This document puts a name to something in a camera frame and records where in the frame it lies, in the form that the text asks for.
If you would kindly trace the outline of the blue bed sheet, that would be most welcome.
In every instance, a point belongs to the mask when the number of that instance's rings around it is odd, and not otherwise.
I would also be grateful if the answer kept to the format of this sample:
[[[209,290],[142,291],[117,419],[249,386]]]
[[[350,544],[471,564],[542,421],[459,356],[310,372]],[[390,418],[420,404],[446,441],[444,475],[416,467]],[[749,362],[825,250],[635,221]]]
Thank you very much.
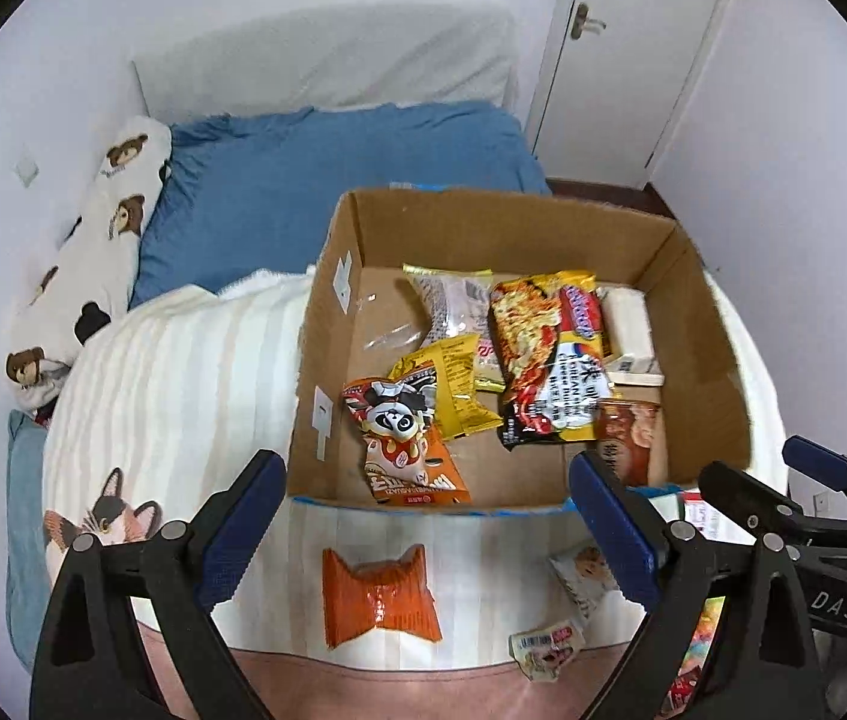
[[[233,117],[172,128],[170,176],[140,243],[131,302],[316,262],[355,188],[466,187],[544,195],[521,125],[490,103]]]

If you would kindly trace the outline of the small cat print packet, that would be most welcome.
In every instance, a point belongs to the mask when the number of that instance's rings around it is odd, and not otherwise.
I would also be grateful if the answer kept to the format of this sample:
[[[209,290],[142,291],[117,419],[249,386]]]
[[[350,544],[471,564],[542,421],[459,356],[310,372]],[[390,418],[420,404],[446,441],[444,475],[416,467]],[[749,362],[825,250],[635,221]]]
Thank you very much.
[[[604,598],[618,589],[606,557],[593,541],[554,554],[549,564],[583,622],[590,621]]]

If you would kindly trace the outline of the teal blanket edge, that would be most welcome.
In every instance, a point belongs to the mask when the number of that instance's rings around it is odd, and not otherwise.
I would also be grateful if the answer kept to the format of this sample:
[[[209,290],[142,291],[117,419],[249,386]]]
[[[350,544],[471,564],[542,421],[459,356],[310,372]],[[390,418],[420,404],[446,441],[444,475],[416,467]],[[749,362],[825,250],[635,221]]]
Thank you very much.
[[[43,449],[48,431],[26,413],[8,413],[5,622],[15,655],[31,673],[49,600],[44,562]]]

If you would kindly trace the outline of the panda print orange snack bag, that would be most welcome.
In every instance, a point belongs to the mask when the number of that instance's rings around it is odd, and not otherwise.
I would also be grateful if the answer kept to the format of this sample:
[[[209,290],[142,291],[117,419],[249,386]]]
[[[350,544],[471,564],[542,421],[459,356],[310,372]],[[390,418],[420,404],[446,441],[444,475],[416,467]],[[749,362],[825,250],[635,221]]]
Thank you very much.
[[[437,371],[365,377],[342,390],[365,442],[364,475],[382,505],[464,505],[471,493],[437,426]]]

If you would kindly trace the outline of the small white snack packet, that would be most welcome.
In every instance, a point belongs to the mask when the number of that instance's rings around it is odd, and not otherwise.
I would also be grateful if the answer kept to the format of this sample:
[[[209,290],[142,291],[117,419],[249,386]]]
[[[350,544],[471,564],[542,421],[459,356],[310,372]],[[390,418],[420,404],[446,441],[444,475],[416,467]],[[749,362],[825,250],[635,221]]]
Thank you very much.
[[[508,652],[529,681],[554,683],[563,667],[586,647],[583,632],[573,619],[547,628],[508,637]]]

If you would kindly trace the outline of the clear beige snack packet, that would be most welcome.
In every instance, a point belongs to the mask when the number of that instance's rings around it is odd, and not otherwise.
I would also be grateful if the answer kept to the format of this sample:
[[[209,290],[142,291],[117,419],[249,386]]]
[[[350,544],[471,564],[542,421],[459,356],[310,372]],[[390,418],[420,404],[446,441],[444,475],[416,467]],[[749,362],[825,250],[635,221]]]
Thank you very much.
[[[423,344],[461,335],[477,335],[474,353],[476,388],[482,392],[501,394],[505,390],[505,377],[488,325],[494,273],[490,270],[438,270],[417,265],[404,265],[403,271],[430,317],[430,330]]]

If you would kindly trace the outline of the white door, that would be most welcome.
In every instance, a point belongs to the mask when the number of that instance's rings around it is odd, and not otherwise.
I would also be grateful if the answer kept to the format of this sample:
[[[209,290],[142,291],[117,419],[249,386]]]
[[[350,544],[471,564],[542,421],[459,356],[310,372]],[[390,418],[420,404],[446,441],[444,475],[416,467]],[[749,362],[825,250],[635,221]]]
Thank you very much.
[[[579,2],[606,21],[570,39]],[[718,0],[558,0],[533,151],[552,179],[636,187],[684,93]]]

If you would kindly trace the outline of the yellow chip bag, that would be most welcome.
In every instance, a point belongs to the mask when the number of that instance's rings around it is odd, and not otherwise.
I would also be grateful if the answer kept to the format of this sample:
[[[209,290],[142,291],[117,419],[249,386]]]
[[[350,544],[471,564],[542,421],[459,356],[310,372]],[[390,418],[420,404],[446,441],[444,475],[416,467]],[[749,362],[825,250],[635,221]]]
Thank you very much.
[[[432,367],[435,372],[433,418],[444,440],[495,431],[501,418],[488,410],[476,395],[476,351],[480,337],[466,333],[426,344],[403,356],[389,369],[391,379],[400,379],[415,369]]]

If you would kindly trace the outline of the brown cardboard box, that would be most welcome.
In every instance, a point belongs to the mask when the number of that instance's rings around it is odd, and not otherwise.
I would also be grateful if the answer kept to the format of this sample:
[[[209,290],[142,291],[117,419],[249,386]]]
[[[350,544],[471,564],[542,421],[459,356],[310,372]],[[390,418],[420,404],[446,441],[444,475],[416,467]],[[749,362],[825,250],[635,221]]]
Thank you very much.
[[[601,440],[630,481],[752,455],[743,378],[679,223],[526,193],[346,193],[302,332],[289,491],[542,511]]]

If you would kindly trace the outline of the bear print long pillow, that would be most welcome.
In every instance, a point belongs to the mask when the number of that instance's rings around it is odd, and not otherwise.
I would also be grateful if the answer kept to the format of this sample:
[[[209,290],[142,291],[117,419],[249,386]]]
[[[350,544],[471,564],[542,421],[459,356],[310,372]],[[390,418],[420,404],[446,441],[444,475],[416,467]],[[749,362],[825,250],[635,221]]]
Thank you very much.
[[[12,323],[5,377],[20,410],[53,403],[90,337],[126,314],[171,157],[170,127],[140,115],[106,148],[53,265]]]

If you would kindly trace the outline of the colourful gumball candy bag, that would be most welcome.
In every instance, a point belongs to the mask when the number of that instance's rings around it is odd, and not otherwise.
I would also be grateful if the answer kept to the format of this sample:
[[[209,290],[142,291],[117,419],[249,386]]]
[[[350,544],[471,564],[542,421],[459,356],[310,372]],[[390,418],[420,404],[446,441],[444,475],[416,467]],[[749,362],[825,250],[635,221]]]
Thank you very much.
[[[724,596],[714,596],[705,601],[702,614],[698,618],[686,655],[682,658],[674,681],[664,695],[663,706],[658,718],[674,718],[687,709],[693,693],[702,679],[703,668],[707,665],[711,645],[720,626],[721,613],[725,606]]]

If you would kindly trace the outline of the red white snack packet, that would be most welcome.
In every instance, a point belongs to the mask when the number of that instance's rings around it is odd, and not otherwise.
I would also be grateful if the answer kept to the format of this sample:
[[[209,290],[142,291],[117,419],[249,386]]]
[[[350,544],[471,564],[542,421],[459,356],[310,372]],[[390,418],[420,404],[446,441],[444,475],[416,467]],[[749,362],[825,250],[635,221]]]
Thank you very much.
[[[697,489],[679,494],[682,518],[710,541],[750,546],[755,538],[703,499]]]

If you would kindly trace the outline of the white carton box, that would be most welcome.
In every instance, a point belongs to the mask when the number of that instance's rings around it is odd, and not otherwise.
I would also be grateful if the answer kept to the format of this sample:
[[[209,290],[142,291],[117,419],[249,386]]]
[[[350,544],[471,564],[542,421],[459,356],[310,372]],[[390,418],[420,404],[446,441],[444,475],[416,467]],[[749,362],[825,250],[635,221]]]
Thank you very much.
[[[604,335],[604,367],[615,383],[661,387],[664,377],[653,343],[647,298],[622,284],[597,288]]]

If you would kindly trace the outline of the white textured pillow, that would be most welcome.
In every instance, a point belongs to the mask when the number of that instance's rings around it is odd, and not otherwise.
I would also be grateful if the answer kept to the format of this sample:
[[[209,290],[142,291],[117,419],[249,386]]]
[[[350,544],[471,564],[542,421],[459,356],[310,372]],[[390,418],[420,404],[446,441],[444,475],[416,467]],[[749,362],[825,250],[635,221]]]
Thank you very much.
[[[508,103],[516,25],[497,4],[329,5],[212,29],[137,55],[145,107],[165,124],[211,115]]]

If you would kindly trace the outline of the yellow instant noodle packet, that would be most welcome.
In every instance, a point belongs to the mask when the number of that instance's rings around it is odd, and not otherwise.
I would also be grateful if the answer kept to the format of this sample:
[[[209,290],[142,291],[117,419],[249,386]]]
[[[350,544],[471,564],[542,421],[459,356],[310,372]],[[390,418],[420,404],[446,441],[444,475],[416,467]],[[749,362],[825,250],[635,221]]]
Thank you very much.
[[[599,405],[614,396],[596,275],[562,270],[500,281],[488,325],[505,377],[503,447],[594,440]]]

